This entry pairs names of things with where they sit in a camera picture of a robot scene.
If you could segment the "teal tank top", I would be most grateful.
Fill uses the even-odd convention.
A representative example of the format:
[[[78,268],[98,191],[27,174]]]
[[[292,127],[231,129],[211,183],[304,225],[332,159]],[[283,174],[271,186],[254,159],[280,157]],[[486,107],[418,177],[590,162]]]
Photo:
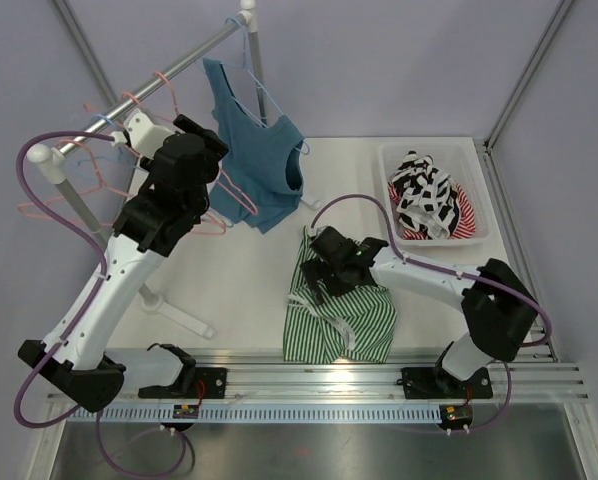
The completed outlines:
[[[265,234],[300,204],[304,136],[285,115],[270,127],[261,127],[236,99],[224,64],[205,59],[203,67],[215,101],[212,115],[218,135],[229,147],[221,167],[256,204],[258,214],[249,213],[216,184],[210,193],[210,206],[230,222],[243,222]]]

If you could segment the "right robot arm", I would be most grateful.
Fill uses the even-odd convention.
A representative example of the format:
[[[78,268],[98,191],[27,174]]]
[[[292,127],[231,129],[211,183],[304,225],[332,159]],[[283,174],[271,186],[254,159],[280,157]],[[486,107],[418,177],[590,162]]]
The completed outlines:
[[[400,385],[409,400],[490,399],[487,366],[511,362],[538,315],[538,304],[503,261],[483,266],[452,265],[408,255],[387,241],[361,242],[325,227],[308,238],[313,259],[302,263],[317,304],[365,287],[407,291],[461,313],[466,332],[451,342],[435,364],[405,367]]]

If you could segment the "green white striped tank top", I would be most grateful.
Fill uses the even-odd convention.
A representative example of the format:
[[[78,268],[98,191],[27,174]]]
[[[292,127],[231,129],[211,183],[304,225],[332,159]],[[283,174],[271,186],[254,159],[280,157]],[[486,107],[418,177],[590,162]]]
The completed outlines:
[[[394,339],[398,312],[385,287],[361,286],[342,296],[327,292],[318,304],[301,265],[317,258],[306,227],[287,296],[282,339],[286,362],[330,364],[339,359],[383,363]]]

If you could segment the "blue wire hanger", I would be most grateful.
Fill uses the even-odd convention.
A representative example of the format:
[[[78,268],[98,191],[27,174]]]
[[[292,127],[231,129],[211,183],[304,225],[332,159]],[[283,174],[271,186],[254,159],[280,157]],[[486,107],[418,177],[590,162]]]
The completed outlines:
[[[230,69],[243,71],[250,77],[255,88],[258,113],[251,112],[244,105],[241,105],[241,107],[261,127],[270,127],[273,117],[270,116],[269,106],[272,106],[277,111],[276,120],[279,120],[284,115],[284,112],[270,94],[265,84],[263,58],[255,14],[242,9],[238,14],[228,17],[225,24],[235,26],[241,33],[242,38],[240,62],[233,64],[226,63],[225,66]]]

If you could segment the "black white striped tank top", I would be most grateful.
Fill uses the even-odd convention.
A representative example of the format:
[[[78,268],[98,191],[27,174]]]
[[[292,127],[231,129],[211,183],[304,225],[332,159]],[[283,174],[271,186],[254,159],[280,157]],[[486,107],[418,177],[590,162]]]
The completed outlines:
[[[404,240],[447,240],[461,219],[454,179],[433,159],[409,151],[388,181]]]

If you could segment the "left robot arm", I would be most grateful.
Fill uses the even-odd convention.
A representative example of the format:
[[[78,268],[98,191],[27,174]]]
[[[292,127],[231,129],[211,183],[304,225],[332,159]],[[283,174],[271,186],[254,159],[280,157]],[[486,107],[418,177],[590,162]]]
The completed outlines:
[[[124,358],[107,352],[109,339],[148,277],[210,207],[209,184],[228,146],[183,114],[171,128],[139,109],[121,132],[107,135],[140,156],[147,177],[123,206],[100,265],[67,315],[41,340],[27,340],[19,358],[78,406],[96,413],[119,393],[141,398],[195,398],[201,391],[195,359],[172,344],[158,344]]]

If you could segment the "red white striped tank top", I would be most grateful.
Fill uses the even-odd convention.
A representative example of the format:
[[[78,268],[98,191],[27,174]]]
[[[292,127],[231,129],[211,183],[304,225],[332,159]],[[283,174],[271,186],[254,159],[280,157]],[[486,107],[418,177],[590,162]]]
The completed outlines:
[[[388,194],[404,240],[459,240],[476,233],[474,208],[453,180],[401,188],[389,182]]]

